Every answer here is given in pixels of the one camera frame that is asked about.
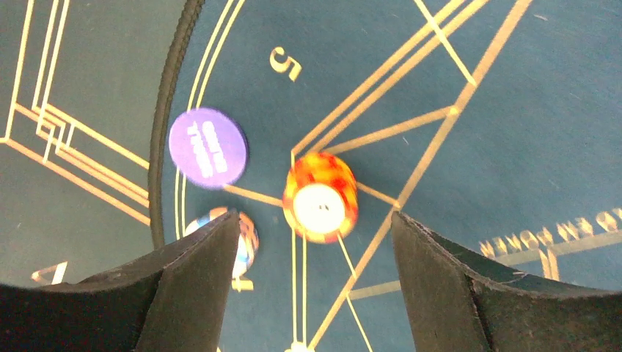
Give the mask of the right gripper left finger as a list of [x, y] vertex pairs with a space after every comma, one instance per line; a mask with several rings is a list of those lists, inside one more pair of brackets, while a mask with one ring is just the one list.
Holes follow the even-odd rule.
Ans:
[[79, 283], [1, 286], [3, 351], [216, 351], [237, 255], [231, 210]]

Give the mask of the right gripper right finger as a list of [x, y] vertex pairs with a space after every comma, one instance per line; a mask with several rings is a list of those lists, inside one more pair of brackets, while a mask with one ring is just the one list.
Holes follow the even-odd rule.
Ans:
[[621, 293], [508, 267], [396, 211], [391, 233], [418, 351], [619, 351]]

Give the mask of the orange poker chip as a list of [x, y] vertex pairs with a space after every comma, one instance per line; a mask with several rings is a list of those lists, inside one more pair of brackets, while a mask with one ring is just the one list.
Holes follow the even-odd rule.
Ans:
[[359, 215], [353, 172], [330, 153], [304, 155], [288, 172], [282, 209], [293, 231], [307, 241], [328, 244], [347, 237]]

